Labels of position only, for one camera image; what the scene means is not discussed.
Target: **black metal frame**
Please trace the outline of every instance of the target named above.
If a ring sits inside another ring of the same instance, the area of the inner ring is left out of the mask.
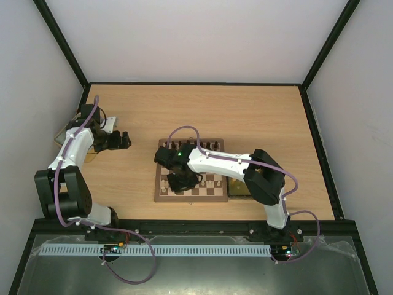
[[[63,51],[67,61],[69,62],[72,70],[77,76],[80,84],[84,88],[82,97],[80,99],[80,105],[84,104],[87,100],[90,87],[93,84],[126,84],[126,85],[229,85],[229,86],[297,86],[302,98],[305,114],[309,123],[311,135],[313,137],[316,153],[321,166],[322,174],[324,177],[325,185],[329,195],[330,204],[335,216],[334,221],[321,221],[321,232],[325,236],[351,236],[354,240],[356,251],[360,257],[360,262],[364,271],[365,279],[367,281],[370,292],[374,295],[378,294],[376,285],[369,268],[367,258],[362,246],[362,242],[357,231],[357,227],[354,221],[348,221],[344,219],[343,210],[341,208],[340,201],[338,199],[337,190],[334,185],[332,174],[330,172],[329,163],[326,159],[326,154],[321,141],[321,136],[316,125],[313,110],[311,108],[309,98],[307,95],[307,89],[311,85],[317,72],[321,68],[323,62],[327,58],[327,55],[331,51],[334,43],[338,39],[341,32],[344,30],[345,25],[351,18],[351,15],[355,11],[360,0],[349,0],[343,9],[340,17],[338,18],[335,26],[329,34],[327,40],[321,48],[315,62],[313,63],[310,71],[306,75],[305,80],[302,84],[298,83],[287,83],[287,84],[271,84],[271,83],[172,83],[172,82],[88,82],[82,69],[80,68],[74,54],[72,53],[63,33],[56,23],[48,5],[45,0],[33,0],[36,4],[39,12],[43,19],[48,25],[53,37],[56,39],[58,45]],[[299,227],[303,231],[303,235],[316,235],[316,223],[314,221],[291,221],[291,224],[295,227]],[[248,237],[251,240],[258,239],[257,233],[260,232],[266,226],[266,221],[143,221],[143,220],[120,220],[120,227],[126,229],[139,229],[140,234],[151,236],[151,235],[238,235]],[[254,230],[255,234],[250,234],[250,229]],[[31,230],[29,239],[27,241],[25,250],[20,260],[20,264],[15,274],[14,282],[10,289],[9,294],[16,294],[18,287],[21,282],[21,278],[33,246],[34,238],[37,234],[59,234],[59,235],[80,235],[86,234],[86,231],[81,227],[71,226],[68,228],[61,227],[56,221],[48,221],[44,219],[37,219],[34,222]],[[102,242],[104,236],[93,237]]]
[[[291,221],[295,228],[302,230],[304,236],[315,236],[317,226],[315,221]],[[378,294],[376,285],[368,265],[362,241],[354,221],[320,221],[321,232],[326,237],[352,237],[357,255],[360,258],[367,286],[373,295]],[[139,233],[145,237],[157,235],[165,236],[229,236],[229,237],[246,237],[249,240],[260,240],[259,232],[266,227],[266,221],[177,221],[177,220],[124,220],[119,221],[119,227],[129,230],[139,230]],[[108,238],[116,240],[117,236],[103,235],[101,238],[95,237],[100,243],[109,242]],[[23,251],[14,282],[12,283],[9,294],[16,295],[21,283],[23,272],[25,271],[30,252],[33,247],[36,235],[86,235],[86,228],[81,226],[63,227],[56,221],[46,219],[36,219],[31,229],[25,250]],[[277,245],[275,241],[269,242],[264,240],[266,245]]]

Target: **cable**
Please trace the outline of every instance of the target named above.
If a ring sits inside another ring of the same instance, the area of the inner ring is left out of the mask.
[[[157,260],[156,260],[156,257],[155,257],[155,252],[154,252],[152,244],[150,244],[150,242],[144,236],[142,236],[140,234],[137,234],[136,232],[133,232],[132,230],[128,230],[128,229],[113,229],[111,227],[105,227],[105,226],[99,226],[99,225],[96,225],[96,227],[99,228],[99,229],[109,230],[109,231],[112,231],[112,232],[128,232],[129,234],[135,235],[135,236],[141,238],[142,240],[144,240],[146,245],[150,248],[150,251],[151,251],[151,254],[152,254],[152,257],[153,257],[153,267],[152,267],[152,270],[150,271],[150,274],[146,278],[141,280],[141,281],[129,281],[129,280],[126,280],[125,278],[122,278],[117,273],[115,273],[114,270],[109,266],[109,264],[105,260],[105,256],[107,255],[107,253],[110,250],[105,251],[104,254],[103,254],[103,265],[106,266],[106,268],[110,271],[111,274],[113,274],[113,276],[116,279],[122,281],[123,283],[129,284],[129,285],[140,285],[140,284],[143,284],[143,283],[147,282],[148,280],[150,280],[154,276],[155,271],[157,269]]]
[[[305,254],[301,255],[298,258],[291,259],[289,261],[278,261],[272,255],[271,256],[271,260],[273,260],[275,264],[288,264],[288,263],[293,263],[293,262],[300,261],[300,260],[306,258],[315,249],[315,247],[317,247],[318,242],[319,242],[319,236],[321,235],[321,227],[320,227],[320,224],[319,224],[319,220],[318,220],[317,216],[313,212],[308,211],[308,210],[301,210],[301,211],[293,212],[293,213],[291,213],[291,215],[298,215],[298,214],[302,214],[302,213],[311,214],[315,218],[315,221],[317,222],[317,236],[315,238],[314,244],[311,246],[311,248]]]
[[[148,280],[150,280],[150,279],[153,277],[153,275],[154,275],[154,273],[155,273],[155,271],[156,271],[156,268],[157,268],[157,262],[156,262],[156,258],[155,258],[154,249],[153,249],[152,245],[150,244],[150,242],[149,242],[145,237],[143,237],[143,236],[140,235],[140,234],[137,234],[136,232],[133,232],[132,230],[128,230],[128,229],[113,229],[113,228],[111,228],[111,227],[104,227],[104,226],[100,226],[100,225],[98,225],[98,224],[93,224],[93,223],[90,223],[90,222],[87,222],[87,221],[83,221],[83,220],[73,220],[73,221],[71,221],[71,222],[66,223],[66,222],[64,221],[64,219],[63,219],[63,216],[61,215],[60,204],[59,204],[59,193],[58,193],[58,182],[59,182],[60,169],[61,169],[61,166],[62,166],[62,164],[63,164],[63,162],[64,162],[64,157],[65,157],[66,154],[67,154],[67,150],[68,150],[69,146],[71,145],[72,141],[76,138],[76,136],[79,134],[79,132],[80,132],[83,128],[85,128],[85,126],[86,126],[86,124],[88,123],[88,121],[93,117],[94,112],[97,110],[98,102],[99,102],[99,96],[96,95],[96,96],[94,97],[94,106],[93,106],[93,109],[91,110],[91,113],[87,116],[85,122],[83,122],[83,124],[82,124],[82,125],[74,132],[74,134],[70,137],[69,141],[68,141],[68,142],[66,143],[66,145],[64,146],[63,152],[61,153],[60,157],[58,158],[58,159],[59,159],[59,163],[58,163],[58,165],[57,165],[57,167],[56,167],[56,171],[55,171],[55,181],[54,181],[54,195],[55,195],[55,208],[56,208],[56,214],[57,214],[57,217],[58,217],[58,219],[59,219],[60,224],[61,224],[62,226],[64,226],[64,227],[69,227],[70,225],[76,223],[77,221],[80,221],[80,223],[85,224],[86,226],[90,226],[90,227],[95,226],[95,227],[97,227],[97,228],[99,228],[99,229],[108,230],[108,231],[112,231],[112,232],[127,232],[127,233],[129,233],[129,234],[131,234],[131,235],[135,235],[135,236],[141,238],[142,240],[144,240],[145,243],[147,244],[147,246],[148,246],[148,247],[150,248],[150,250],[151,250],[152,257],[153,257],[153,267],[152,267],[152,270],[150,271],[150,274],[149,274],[145,279],[143,279],[143,280],[141,280],[141,281],[128,281],[128,280],[126,280],[126,279],[120,277],[119,275],[117,275],[117,274],[111,269],[111,267],[108,265],[108,263],[107,263],[106,260],[105,260],[105,255],[107,254],[107,252],[105,252],[105,253],[103,254],[103,264],[108,268],[108,270],[110,271],[110,273],[113,274],[113,276],[114,276],[115,278],[117,278],[118,280],[120,280],[120,281],[122,281],[122,282],[124,282],[124,283],[131,284],[131,285],[143,284],[143,283],[147,282]]]
[[[99,102],[99,96],[96,95],[94,97],[94,106],[93,109],[91,110],[91,113],[89,113],[89,115],[87,116],[85,122],[82,123],[82,125],[74,132],[74,134],[72,134],[72,137],[70,137],[69,141],[66,143],[66,145],[64,146],[63,152],[61,153],[60,157],[58,158],[59,162],[57,164],[56,167],[56,171],[55,171],[55,181],[54,181],[54,195],[55,195],[55,208],[56,208],[56,214],[57,217],[59,219],[59,222],[62,226],[64,227],[69,227],[70,225],[74,224],[75,222],[77,222],[76,220],[73,220],[71,222],[66,223],[61,215],[61,210],[60,210],[60,205],[59,205],[59,192],[58,192],[58,184],[59,184],[59,174],[60,174],[60,169],[61,166],[64,162],[64,157],[67,154],[67,151],[69,149],[69,146],[71,145],[71,143],[74,141],[74,139],[76,138],[76,136],[79,134],[80,131],[82,131],[83,128],[85,128],[86,124],[88,123],[88,121],[90,121],[90,119],[93,117],[94,112],[96,111],[97,107],[98,107],[98,102]]]
[[[176,128],[175,130],[173,130],[172,133],[171,133],[171,134],[169,135],[169,137],[168,137],[167,146],[169,146],[169,143],[171,142],[172,136],[173,136],[177,131],[179,131],[180,129],[185,129],[185,128],[190,128],[190,129],[192,129],[192,130],[195,131],[195,133],[196,133],[196,135],[197,135],[197,136],[196,136],[196,146],[198,147],[199,151],[200,151],[203,155],[206,155],[206,152],[205,152],[205,151],[202,149],[202,147],[200,146],[199,131],[198,131],[198,129],[196,129],[194,126],[185,125],[185,126],[181,126],[181,127],[179,127],[179,128]],[[222,156],[222,155],[216,155],[214,152],[210,152],[210,153],[209,153],[209,157],[216,158],[216,159],[220,159],[220,160],[233,161],[233,162],[237,162],[237,161],[238,161],[238,159],[236,159],[236,158],[230,158],[230,157],[225,157],[225,156]],[[284,209],[284,212],[287,212],[287,207],[286,207],[286,205],[285,205],[285,197],[288,196],[288,195],[290,195],[290,194],[293,194],[293,193],[294,193],[295,191],[297,191],[297,189],[299,188],[299,182],[297,181],[296,177],[295,177],[293,174],[289,173],[288,171],[285,171],[284,169],[281,169],[281,168],[279,168],[279,167],[276,167],[276,166],[273,166],[273,165],[270,165],[270,164],[266,164],[266,163],[262,163],[262,162],[258,162],[258,161],[253,161],[253,160],[246,160],[246,159],[242,159],[241,161],[244,162],[244,163],[255,164],[255,165],[258,165],[258,166],[263,166],[263,167],[266,167],[266,168],[270,168],[270,169],[273,169],[273,170],[276,170],[276,171],[278,171],[278,172],[281,172],[281,173],[283,173],[283,174],[289,176],[290,178],[292,178],[292,180],[293,180],[294,183],[295,183],[295,187],[294,187],[293,189],[291,189],[290,191],[284,193],[284,194],[282,195],[282,197],[281,197],[281,198],[282,198],[282,207],[283,207],[283,209]]]
[[[202,149],[202,147],[200,146],[200,135],[199,135],[199,131],[198,131],[198,129],[196,129],[194,126],[185,125],[185,126],[181,126],[181,127],[179,127],[179,128],[176,128],[175,130],[173,130],[172,133],[171,133],[171,134],[169,135],[169,137],[168,137],[167,146],[169,146],[169,143],[171,142],[172,136],[173,136],[177,131],[179,131],[180,129],[185,129],[185,128],[190,128],[190,129],[192,129],[192,130],[195,131],[195,133],[196,133],[196,135],[197,135],[197,136],[196,136],[196,146],[198,147],[199,151],[200,151],[203,155],[206,155],[206,152],[205,152],[205,151]],[[237,161],[238,161],[238,159],[236,159],[236,158],[230,158],[230,157],[225,157],[225,156],[222,156],[222,155],[217,155],[217,154],[214,154],[214,152],[209,153],[209,157],[216,158],[216,159],[220,159],[220,160],[229,160],[229,161],[233,161],[233,162],[237,162]],[[315,218],[315,220],[316,220],[316,222],[317,222],[317,237],[316,237],[315,242],[314,242],[314,244],[312,245],[312,247],[311,247],[304,255],[300,256],[299,258],[290,260],[290,261],[277,261],[277,260],[272,256],[272,260],[273,260],[276,264],[292,263],[292,262],[295,262],[295,261],[299,261],[299,260],[303,259],[304,257],[306,257],[307,255],[309,255],[310,252],[312,252],[312,250],[315,249],[315,247],[316,247],[317,244],[318,244],[318,240],[319,240],[319,236],[320,236],[319,220],[318,220],[317,216],[316,216],[313,212],[308,211],[308,210],[301,210],[301,211],[294,212],[294,213],[291,213],[291,214],[287,211],[287,207],[286,207],[286,204],[285,204],[286,197],[287,197],[288,195],[290,195],[290,194],[293,194],[293,193],[294,193],[295,191],[297,191],[297,189],[299,188],[299,182],[297,181],[296,177],[295,177],[293,174],[289,173],[288,171],[285,171],[285,170],[282,169],[282,168],[279,168],[279,167],[276,167],[276,166],[273,166],[273,165],[270,165],[270,164],[266,164],[266,163],[262,163],[262,162],[254,161],[254,160],[246,160],[246,159],[242,159],[241,161],[244,162],[244,163],[249,163],[249,164],[254,164],[254,165],[258,165],[258,166],[267,167],[267,168],[276,170],[276,171],[278,171],[278,172],[281,172],[281,173],[283,173],[283,174],[289,176],[290,178],[292,178],[292,180],[293,180],[294,183],[295,183],[295,187],[294,187],[293,189],[291,189],[290,191],[284,193],[284,194],[281,196],[282,209],[284,210],[284,213],[285,213],[286,215],[288,215],[288,216],[289,216],[289,215],[298,215],[298,214],[302,214],[302,213],[308,213],[308,214],[311,214],[312,216],[314,216],[314,218]]]
[[[102,129],[102,128],[104,128],[105,125],[106,125],[107,117],[106,117],[106,114],[105,114],[105,112],[104,112],[103,109],[99,108],[99,110],[100,110],[101,112],[103,112],[103,114],[104,114],[104,125],[102,125],[102,126],[99,127],[100,129]]]

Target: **white cable tray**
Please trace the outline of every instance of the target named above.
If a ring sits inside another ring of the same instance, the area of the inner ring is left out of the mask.
[[[265,245],[152,245],[156,256],[172,257],[270,257],[270,246]],[[40,256],[97,256],[104,252],[98,244],[45,244]],[[128,245],[107,256],[151,256],[147,245]]]

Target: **chess square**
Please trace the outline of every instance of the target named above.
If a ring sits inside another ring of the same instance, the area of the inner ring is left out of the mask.
[[[222,175],[213,174],[213,180],[215,181],[222,180]]]
[[[207,195],[206,188],[199,188],[199,195]]]
[[[198,184],[198,187],[206,187],[206,180],[202,180],[201,183]]]
[[[214,181],[213,180],[209,180],[206,182],[206,187],[208,189],[213,189],[214,188]]]

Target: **metal surface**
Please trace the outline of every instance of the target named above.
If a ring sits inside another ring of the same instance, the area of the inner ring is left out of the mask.
[[[154,241],[224,242],[217,237],[158,237]],[[225,238],[225,243],[247,244],[242,238]],[[303,250],[308,246],[301,243]],[[275,265],[268,258],[159,257],[155,276],[138,286],[116,280],[98,257],[33,253],[18,294],[369,294],[348,237],[330,238],[328,245],[319,246],[307,259],[289,265]],[[146,276],[151,265],[148,257],[120,257],[112,262],[119,275],[133,280]]]

